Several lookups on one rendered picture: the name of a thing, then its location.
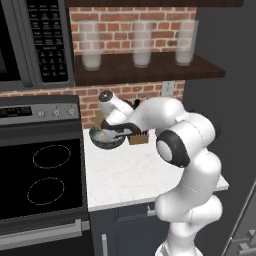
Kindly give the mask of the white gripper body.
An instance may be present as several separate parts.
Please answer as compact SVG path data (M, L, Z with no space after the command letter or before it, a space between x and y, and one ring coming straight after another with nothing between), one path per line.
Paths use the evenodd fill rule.
M118 135L115 130L102 129L100 131L100 138L103 141L112 141L122 138L122 135Z

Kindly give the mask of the dark grey bowl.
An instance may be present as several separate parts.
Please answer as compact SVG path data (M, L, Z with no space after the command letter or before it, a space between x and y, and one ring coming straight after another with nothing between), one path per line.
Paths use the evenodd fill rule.
M123 136L109 140L106 135L96 127L92 127L89 130L89 136L95 146L104 150L115 149L121 146L125 141Z

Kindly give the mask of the brown box with dark top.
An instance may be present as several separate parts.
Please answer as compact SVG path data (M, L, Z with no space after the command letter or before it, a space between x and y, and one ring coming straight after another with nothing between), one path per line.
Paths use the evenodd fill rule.
M129 135L128 141L130 145L146 144L149 141L149 133L147 131Z

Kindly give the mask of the dark grey tall cabinet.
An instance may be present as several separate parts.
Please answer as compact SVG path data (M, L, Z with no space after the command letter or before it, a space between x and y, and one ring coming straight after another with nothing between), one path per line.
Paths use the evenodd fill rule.
M245 0L240 8L200 8L196 18L195 52L226 75L188 80L183 103L220 122L221 134L208 149L220 158L229 188L216 194L222 217L203 228L195 244L204 256L226 256L225 247L256 180L256 0Z

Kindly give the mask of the dark wooden upper cabinet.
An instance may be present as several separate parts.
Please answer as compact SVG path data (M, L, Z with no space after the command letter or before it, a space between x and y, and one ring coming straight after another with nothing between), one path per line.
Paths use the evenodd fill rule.
M67 7L242 7L244 0L65 0Z

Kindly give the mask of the black and steel stove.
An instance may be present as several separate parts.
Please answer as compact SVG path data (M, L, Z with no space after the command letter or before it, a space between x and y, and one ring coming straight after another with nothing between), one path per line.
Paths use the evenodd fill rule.
M53 116L55 109L59 117ZM0 236L76 219L89 222L79 98L0 99ZM94 256L91 230L80 237L3 250L0 256Z

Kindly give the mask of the dark grey drawer front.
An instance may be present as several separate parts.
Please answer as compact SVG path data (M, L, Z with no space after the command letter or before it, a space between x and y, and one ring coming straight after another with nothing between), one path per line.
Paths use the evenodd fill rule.
M139 218L145 218L147 216L147 206L155 210L155 203L148 202L143 204L130 205L125 207L119 207L115 209L115 220L118 222L121 221L130 221Z

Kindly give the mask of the clear glass jar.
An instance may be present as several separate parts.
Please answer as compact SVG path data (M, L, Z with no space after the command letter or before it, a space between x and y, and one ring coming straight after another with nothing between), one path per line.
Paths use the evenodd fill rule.
M99 22L82 20L79 22L79 29L82 43L82 64L87 71L97 71L101 66Z
M152 22L137 20L133 30L133 64L137 68L146 68L151 61Z
M175 61L177 65L189 66L194 57L198 20L181 20L177 36Z

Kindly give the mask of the dark grey cupboard door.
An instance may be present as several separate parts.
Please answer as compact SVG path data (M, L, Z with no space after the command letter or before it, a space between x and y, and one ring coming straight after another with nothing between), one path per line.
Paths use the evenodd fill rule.
M91 226L95 256L103 256L102 234L107 235L108 256L155 256L168 227L156 216L108 227Z

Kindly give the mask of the grey microwave oven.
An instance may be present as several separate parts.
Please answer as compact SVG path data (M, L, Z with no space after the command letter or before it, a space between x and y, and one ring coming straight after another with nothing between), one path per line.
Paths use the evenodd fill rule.
M0 0L0 92L73 85L65 0Z

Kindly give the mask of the grey appliance door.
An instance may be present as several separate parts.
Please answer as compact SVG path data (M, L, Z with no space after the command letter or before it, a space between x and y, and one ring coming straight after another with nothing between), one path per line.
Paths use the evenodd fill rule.
M252 229L256 230L256 179L221 256L237 256L236 241L246 238Z

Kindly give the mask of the dark wooden wall shelf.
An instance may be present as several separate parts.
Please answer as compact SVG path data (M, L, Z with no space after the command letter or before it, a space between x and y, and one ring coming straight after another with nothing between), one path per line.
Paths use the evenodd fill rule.
M191 80L222 78L226 71L208 60L195 55L189 66L179 66L175 62L174 52L154 52L146 68L137 68L132 62L132 55L104 54L97 71L87 71L82 63L82 56L75 56L75 85L110 85L125 83L158 82L168 80Z

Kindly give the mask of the white wall outlet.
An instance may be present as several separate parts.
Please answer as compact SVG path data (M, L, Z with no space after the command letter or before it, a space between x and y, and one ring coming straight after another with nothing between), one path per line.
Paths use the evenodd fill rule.
M174 91L174 82L173 81L163 81L162 82L162 96L172 96Z

